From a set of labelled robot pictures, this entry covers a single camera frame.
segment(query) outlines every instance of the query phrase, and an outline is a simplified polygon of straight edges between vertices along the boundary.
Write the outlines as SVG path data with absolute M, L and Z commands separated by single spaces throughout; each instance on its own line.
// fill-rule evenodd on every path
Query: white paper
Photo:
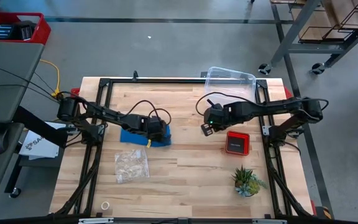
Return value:
M 51 127 L 58 129 L 64 128 L 66 124 L 46 122 Z M 27 133 L 23 146 L 19 152 L 20 155 L 29 156 L 29 160 L 39 158 L 55 158 L 59 155 L 59 146 L 35 134 L 32 131 Z

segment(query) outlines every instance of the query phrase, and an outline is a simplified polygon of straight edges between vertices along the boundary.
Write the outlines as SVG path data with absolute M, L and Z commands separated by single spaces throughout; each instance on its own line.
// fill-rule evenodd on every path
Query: gray floor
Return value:
M 7 11 L 42 12 L 46 16 L 273 19 L 269 0 L 98 0 L 3 1 Z M 279 6 L 283 19 L 288 8 Z M 267 62 L 279 42 L 274 25 L 240 24 L 81 24 L 50 23 L 52 33 L 42 58 L 59 66 L 61 89 L 79 87 L 86 76 L 198 77 L 217 66 L 249 72 Z M 320 76 L 308 74 L 312 64 L 328 55 L 292 55 L 303 96 L 330 101 L 324 120 L 312 125 L 314 143 L 337 219 L 358 221 L 358 46 Z M 52 87 L 55 70 L 40 64 L 37 73 Z M 284 62 L 270 77 L 290 86 Z M 41 83 L 37 77 L 33 82 Z M 22 105 L 45 120 L 55 118 L 57 106 L 30 90 Z M 313 171 L 305 151 L 302 160 L 311 198 L 319 204 Z M 58 171 L 24 169 L 17 199 L 0 189 L 0 218 L 45 215 Z

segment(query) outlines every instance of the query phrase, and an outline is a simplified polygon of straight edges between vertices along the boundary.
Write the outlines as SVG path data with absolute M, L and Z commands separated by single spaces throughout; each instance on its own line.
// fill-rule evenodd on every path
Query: plastic bin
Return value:
M 221 92 L 255 101 L 255 86 L 256 78 L 251 74 L 211 67 L 208 70 L 205 81 L 205 94 Z M 212 94 L 206 98 L 210 99 L 213 103 L 220 103 L 222 106 L 235 101 L 241 101 L 238 98 L 226 97 L 219 94 Z
M 0 12 L 0 24 L 12 24 L 20 22 L 19 16 L 39 17 L 34 33 L 29 40 L 0 40 L 4 42 L 23 42 L 23 43 L 39 43 L 46 44 L 50 34 L 50 27 L 44 19 L 44 15 L 38 12 Z

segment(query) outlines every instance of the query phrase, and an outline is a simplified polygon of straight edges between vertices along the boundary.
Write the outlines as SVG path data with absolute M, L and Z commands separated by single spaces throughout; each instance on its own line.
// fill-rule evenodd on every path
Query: clear plastic container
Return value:
M 255 86 L 256 78 L 251 74 L 211 67 L 208 70 L 205 81 L 205 94 L 221 92 L 227 95 L 240 96 L 254 102 Z M 206 99 L 210 99 L 213 103 L 220 103 L 222 106 L 235 101 L 241 101 L 237 98 L 219 94 L 209 95 Z

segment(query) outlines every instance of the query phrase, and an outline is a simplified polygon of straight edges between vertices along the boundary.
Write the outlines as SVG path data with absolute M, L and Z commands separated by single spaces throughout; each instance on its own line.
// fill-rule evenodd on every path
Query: succulent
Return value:
M 239 195 L 241 195 L 243 197 L 252 195 L 249 193 L 249 186 L 247 186 L 246 184 L 243 184 L 240 187 L 236 187 L 236 191 L 239 193 Z
M 236 191 L 243 197 L 257 194 L 261 186 L 267 189 L 265 182 L 252 174 L 252 170 L 245 169 L 243 166 L 240 169 L 237 168 L 236 173 L 232 176 Z
M 250 194 L 257 194 L 260 190 L 260 186 L 259 186 L 258 182 L 254 181 L 254 180 L 250 180 L 247 185 L 249 187 L 248 192 Z
M 252 170 L 244 169 L 244 167 L 241 165 L 241 168 L 236 168 L 235 175 L 232 175 L 234 179 L 234 185 L 236 187 L 242 187 L 242 185 L 248 183 L 250 178 L 252 177 Z

